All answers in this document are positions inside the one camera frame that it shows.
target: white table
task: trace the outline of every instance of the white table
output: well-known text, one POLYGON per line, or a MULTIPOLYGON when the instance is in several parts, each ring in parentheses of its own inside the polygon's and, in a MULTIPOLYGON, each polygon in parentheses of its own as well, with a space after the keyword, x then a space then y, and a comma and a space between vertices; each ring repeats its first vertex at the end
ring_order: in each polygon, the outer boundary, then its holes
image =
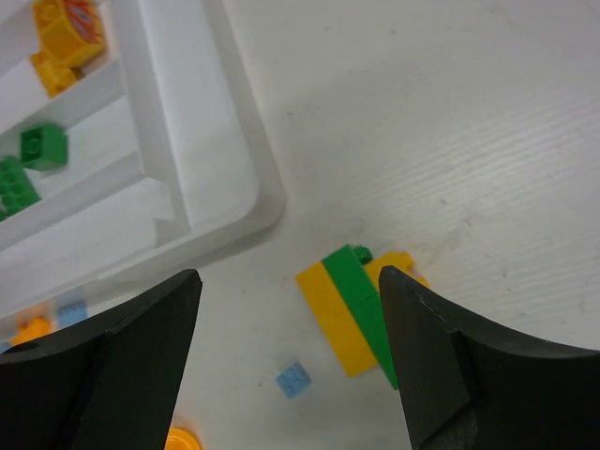
POLYGON ((398 393, 379 370, 344 376, 293 279, 348 242, 409 250, 449 299, 600 348, 600 2, 226 7, 289 203, 195 262, 177 420, 205 448, 410 448, 398 393), (293 400, 282 354, 313 381, 293 400))

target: green lego brick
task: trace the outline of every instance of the green lego brick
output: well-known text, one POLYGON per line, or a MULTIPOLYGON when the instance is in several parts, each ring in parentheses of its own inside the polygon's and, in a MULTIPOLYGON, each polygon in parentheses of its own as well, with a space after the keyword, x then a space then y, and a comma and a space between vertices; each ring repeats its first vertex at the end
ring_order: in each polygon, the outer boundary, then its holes
POLYGON ((8 216, 39 202, 38 193, 15 157, 0 161, 0 198, 8 216))
POLYGON ((344 246, 322 260, 329 277, 346 303, 377 295, 377 289, 363 269, 373 259, 366 247, 344 246))
POLYGON ((368 346, 379 361, 383 373, 389 380, 394 389, 398 389, 398 380, 396 379, 396 370, 390 351, 390 343, 387 340, 387 331, 383 321, 382 300, 378 294, 363 300, 357 305, 348 306, 358 327, 363 332, 368 346))
POLYGON ((44 172, 67 165, 68 140, 60 127, 52 124, 31 127, 21 133, 21 165, 44 172))
POLYGON ((372 255, 368 248, 348 245, 326 257, 322 260, 322 264, 344 299, 387 379, 394 389, 398 389, 383 322, 382 302, 377 288, 363 268, 363 264, 371 260, 372 255))

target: green and yellow lego assembly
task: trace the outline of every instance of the green and yellow lego assembly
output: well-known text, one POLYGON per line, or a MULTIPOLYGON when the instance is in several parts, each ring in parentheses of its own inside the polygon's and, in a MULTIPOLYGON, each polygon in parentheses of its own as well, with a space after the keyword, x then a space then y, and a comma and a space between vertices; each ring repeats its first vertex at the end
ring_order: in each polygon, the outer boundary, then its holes
POLYGON ((344 246, 296 276, 337 359, 349 378, 379 364, 398 389, 383 322, 379 274, 386 265, 427 281, 414 271, 406 252, 390 251, 373 260, 366 247, 344 246))

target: blue lego brick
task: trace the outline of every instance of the blue lego brick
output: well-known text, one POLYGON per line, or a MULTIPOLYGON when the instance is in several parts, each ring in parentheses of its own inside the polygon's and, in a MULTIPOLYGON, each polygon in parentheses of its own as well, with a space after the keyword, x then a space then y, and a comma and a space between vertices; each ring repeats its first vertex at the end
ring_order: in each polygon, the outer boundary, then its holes
POLYGON ((56 311, 58 325, 61 328, 74 325, 87 319, 87 306, 84 302, 73 303, 56 311))
POLYGON ((309 387, 310 383, 310 377, 300 363, 292 364, 277 375, 277 384, 287 398, 296 397, 309 387))

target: blue square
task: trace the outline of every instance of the blue square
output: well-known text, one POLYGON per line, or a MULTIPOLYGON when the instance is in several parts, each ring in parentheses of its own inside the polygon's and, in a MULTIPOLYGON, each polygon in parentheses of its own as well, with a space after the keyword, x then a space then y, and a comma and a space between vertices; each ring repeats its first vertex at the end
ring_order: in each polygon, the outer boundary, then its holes
POLYGON ((58 325, 65 328, 87 319, 87 306, 84 302, 78 302, 67 307, 61 307, 56 311, 56 316, 58 317, 58 325))
POLYGON ((296 397, 311 383, 310 377, 300 363, 294 363, 286 368, 277 375, 276 380, 287 398, 296 397))

